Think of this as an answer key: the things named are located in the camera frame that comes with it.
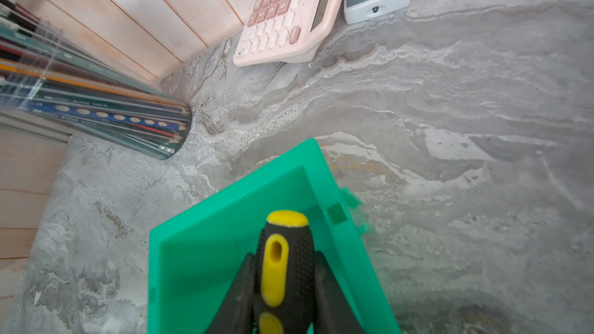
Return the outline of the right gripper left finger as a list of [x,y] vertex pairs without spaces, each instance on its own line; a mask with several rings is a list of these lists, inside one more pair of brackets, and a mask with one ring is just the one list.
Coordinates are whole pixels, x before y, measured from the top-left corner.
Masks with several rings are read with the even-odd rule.
[[255,255],[247,253],[205,334],[254,331]]

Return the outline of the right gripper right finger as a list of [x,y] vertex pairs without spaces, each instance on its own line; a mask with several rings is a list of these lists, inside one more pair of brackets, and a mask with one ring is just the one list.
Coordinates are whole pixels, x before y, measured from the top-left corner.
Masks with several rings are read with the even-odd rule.
[[364,334],[326,257],[318,250],[314,257],[316,312],[313,330],[315,334]]

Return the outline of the black yellow screwdriver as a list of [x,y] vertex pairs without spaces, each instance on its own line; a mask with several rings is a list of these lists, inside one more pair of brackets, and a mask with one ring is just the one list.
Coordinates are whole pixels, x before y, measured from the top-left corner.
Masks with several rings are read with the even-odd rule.
[[255,255],[258,333],[307,333],[315,310],[314,242],[308,218],[276,210],[266,218]]

